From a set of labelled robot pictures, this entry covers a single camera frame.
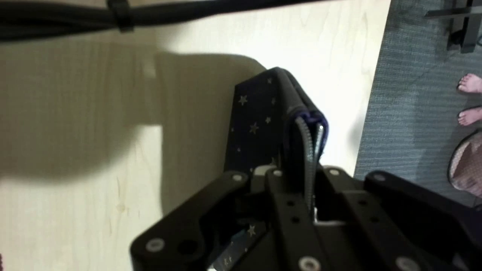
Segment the light wood surface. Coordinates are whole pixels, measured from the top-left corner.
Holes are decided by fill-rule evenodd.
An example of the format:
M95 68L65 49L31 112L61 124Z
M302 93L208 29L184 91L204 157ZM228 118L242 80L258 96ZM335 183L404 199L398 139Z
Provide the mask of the light wood surface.
M5 271L132 270L133 239L220 175L234 87L273 67L327 115L323 163L353 174L389 5L2 44Z

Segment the black cable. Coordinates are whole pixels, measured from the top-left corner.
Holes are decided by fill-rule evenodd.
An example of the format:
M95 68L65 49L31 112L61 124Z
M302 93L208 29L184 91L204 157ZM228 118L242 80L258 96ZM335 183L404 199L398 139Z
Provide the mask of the black cable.
M211 17L216 14L252 11L302 2L217 0L130 8L127 0L109 0L110 10L62 4L0 2L0 43L107 29L126 31L133 29L135 26L163 26Z

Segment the cable bundle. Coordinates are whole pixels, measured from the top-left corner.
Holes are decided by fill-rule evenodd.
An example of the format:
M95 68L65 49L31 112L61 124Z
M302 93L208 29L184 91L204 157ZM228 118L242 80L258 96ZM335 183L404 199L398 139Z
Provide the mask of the cable bundle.
M127 0L107 0L107 8L61 4L0 2L0 41L22 41L136 26L184 23L216 14L302 4L300 0L217 0L130 8Z

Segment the screw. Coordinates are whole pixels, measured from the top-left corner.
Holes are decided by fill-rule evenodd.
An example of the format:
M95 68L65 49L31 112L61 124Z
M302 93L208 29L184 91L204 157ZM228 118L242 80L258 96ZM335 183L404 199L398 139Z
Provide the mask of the screw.
M332 171L330 171L330 175L333 175L333 177L339 177L339 175L341 175L341 172L339 172L339 171L336 171L336 169L332 169Z
M374 180L379 181L379 183L388 181L388 178L385 175L382 175L382 174L376 174Z
M320 271L321 270L320 263L315 258L309 258L309 257L302 258L299 264L300 264L302 271Z
M243 177L242 177L242 175L234 175L234 177L232 177L232 181L242 183L242 181L243 181Z
M397 258L397 267L401 271L421 271L421 266L412 258Z
M165 240L163 239L154 239L147 245L147 251L150 254L159 254L165 249Z
M282 171L275 171L273 175L275 177L284 177L284 172Z

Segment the gray fabric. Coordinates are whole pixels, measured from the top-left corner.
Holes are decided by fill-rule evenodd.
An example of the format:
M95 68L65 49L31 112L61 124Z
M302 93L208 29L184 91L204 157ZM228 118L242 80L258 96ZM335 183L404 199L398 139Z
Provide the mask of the gray fabric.
M467 73L482 76L482 49L448 52L448 23L425 20L443 0L395 0L379 61L356 177L388 171L449 199L473 207L480 201L457 192L448 168L458 144L477 130L463 129L463 109L481 97L457 93Z

